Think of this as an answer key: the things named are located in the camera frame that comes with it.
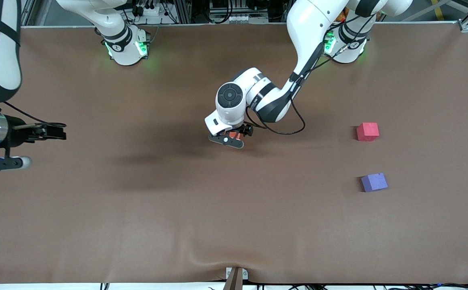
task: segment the brown table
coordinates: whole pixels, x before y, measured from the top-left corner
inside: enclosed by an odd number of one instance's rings
[[[304,132],[207,140],[217,88],[251,66],[282,85],[284,25],[161,28],[121,67],[92,29],[24,29],[11,103],[68,124],[0,173],[0,283],[217,280],[468,283],[468,34],[377,25],[362,57],[315,71]],[[17,115],[10,110],[8,114]],[[354,140],[379,123],[381,138]],[[275,125],[300,127],[292,112]],[[389,189],[362,193],[384,172]]]

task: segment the gray floor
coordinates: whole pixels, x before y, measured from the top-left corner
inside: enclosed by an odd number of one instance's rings
[[[39,25],[50,25],[50,26],[51,25],[53,26],[90,25],[90,22],[80,17],[79,15],[65,11],[63,8],[61,8],[58,5],[58,3],[55,0],[44,0],[44,1],[48,3],[47,5],[48,9],[47,9],[47,13],[45,13],[45,15],[43,15],[43,17],[41,17],[37,21]],[[467,2],[461,2],[461,0],[458,0],[460,4],[468,6],[468,0],[466,1]],[[431,5],[432,5],[431,0],[414,0],[411,7],[405,13],[399,15],[396,18],[387,17],[385,21],[401,21]],[[458,20],[460,18],[463,18],[465,15],[461,11],[458,11],[448,5],[442,6],[441,10],[442,10],[442,14],[445,20]],[[415,21],[436,21],[436,20],[438,19],[435,15],[435,12],[431,11],[417,18]]]

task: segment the blue cube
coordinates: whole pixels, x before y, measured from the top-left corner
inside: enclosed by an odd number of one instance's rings
[[[363,182],[364,191],[367,193],[388,188],[384,173],[370,174],[361,178],[361,181]]]

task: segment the pink block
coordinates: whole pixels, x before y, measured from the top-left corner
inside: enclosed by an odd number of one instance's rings
[[[359,141],[374,141],[379,137],[379,128],[377,123],[362,123],[358,129]]]

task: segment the table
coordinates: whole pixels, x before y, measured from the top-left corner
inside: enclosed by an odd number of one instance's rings
[[[304,132],[256,130],[235,150],[203,118],[238,71],[284,83],[284,25],[163,27],[129,67],[90,28],[23,29],[11,103],[67,123],[68,140],[18,147],[33,166],[0,173],[0,283],[208,281],[229,266],[264,283],[468,283],[468,34],[371,37],[306,82]],[[356,141],[362,122],[381,137]],[[389,189],[361,192],[378,172]]]

